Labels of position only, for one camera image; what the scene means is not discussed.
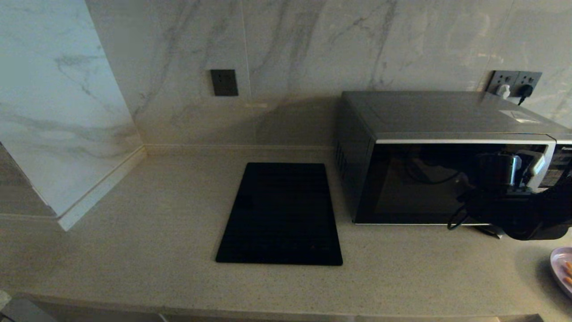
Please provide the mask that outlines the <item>dark wall switch panel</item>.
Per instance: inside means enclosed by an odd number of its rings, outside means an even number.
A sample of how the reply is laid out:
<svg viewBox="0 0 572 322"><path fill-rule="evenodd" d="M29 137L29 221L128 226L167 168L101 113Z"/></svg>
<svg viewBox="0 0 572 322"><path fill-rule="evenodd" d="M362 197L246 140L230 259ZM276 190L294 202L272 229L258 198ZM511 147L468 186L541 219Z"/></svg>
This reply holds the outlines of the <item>dark wall switch panel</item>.
<svg viewBox="0 0 572 322"><path fill-rule="evenodd" d="M236 72L234 69L211 69L213 93L216 97L237 97Z"/></svg>

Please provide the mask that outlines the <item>grey wall outlet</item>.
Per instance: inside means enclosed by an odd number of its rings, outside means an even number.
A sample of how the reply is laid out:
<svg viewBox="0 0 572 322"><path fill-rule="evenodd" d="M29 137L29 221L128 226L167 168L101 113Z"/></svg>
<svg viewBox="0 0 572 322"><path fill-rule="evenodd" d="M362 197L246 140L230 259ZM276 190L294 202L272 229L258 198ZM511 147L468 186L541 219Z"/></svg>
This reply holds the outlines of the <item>grey wall outlet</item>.
<svg viewBox="0 0 572 322"><path fill-rule="evenodd" d="M499 85L509 84L512 92L512 87L518 73L519 71L493 71L492 77L490 78L488 85L485 87L485 91L487 93L495 94Z"/></svg>
<svg viewBox="0 0 572 322"><path fill-rule="evenodd" d="M531 85L535 88L537 87L538 81L541 79L542 72L529 72L520 71L512 87L513 97L519 97L519 90L524 85Z"/></svg>

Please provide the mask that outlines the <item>silver microwave oven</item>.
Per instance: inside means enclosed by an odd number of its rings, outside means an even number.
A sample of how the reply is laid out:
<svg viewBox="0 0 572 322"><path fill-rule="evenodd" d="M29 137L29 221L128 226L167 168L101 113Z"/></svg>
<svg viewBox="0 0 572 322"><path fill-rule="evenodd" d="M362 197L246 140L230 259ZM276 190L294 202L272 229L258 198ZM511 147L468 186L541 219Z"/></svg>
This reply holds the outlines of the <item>silver microwave oven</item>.
<svg viewBox="0 0 572 322"><path fill-rule="evenodd" d="M366 151L370 140L527 140L531 135L547 136L556 142L545 176L548 188L558 179L572 175L572 130L494 94L343 92L334 138L337 167L351 217L341 151L356 156Z"/></svg>

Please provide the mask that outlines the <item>purple plate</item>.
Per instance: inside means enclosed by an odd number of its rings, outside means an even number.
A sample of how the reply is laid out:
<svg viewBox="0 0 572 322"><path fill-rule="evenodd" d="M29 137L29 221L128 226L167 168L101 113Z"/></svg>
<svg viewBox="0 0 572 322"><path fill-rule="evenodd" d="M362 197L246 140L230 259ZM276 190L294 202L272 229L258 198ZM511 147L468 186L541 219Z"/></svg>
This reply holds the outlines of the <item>purple plate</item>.
<svg viewBox="0 0 572 322"><path fill-rule="evenodd" d="M549 260L551 273L556 283L566 296L572 300L572 289L566 288L560 281L560 277L566 274L564 261L570 261L572 263L572 247L557 247L550 253Z"/></svg>

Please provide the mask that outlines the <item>black induction cooktop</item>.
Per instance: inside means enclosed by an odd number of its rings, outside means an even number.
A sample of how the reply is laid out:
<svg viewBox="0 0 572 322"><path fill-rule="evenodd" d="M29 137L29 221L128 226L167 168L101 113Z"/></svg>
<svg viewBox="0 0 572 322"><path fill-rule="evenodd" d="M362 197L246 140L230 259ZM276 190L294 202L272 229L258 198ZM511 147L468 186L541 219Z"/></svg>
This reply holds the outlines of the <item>black induction cooktop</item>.
<svg viewBox="0 0 572 322"><path fill-rule="evenodd" d="M325 165L248 163L216 261L343 265Z"/></svg>

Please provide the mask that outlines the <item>microwave oven door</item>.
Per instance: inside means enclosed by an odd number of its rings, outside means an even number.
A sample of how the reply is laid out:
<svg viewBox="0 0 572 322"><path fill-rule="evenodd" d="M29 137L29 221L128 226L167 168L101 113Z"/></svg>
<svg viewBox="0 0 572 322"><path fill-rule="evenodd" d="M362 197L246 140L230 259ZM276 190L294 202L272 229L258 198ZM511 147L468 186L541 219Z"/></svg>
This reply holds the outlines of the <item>microwave oven door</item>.
<svg viewBox="0 0 572 322"><path fill-rule="evenodd" d="M547 136L501 140L370 140L365 152L340 152L342 178L359 225L489 225L463 221L466 193L476 187L476 156L521 149L545 155L547 175L556 142ZM534 192L549 187L545 176Z"/></svg>

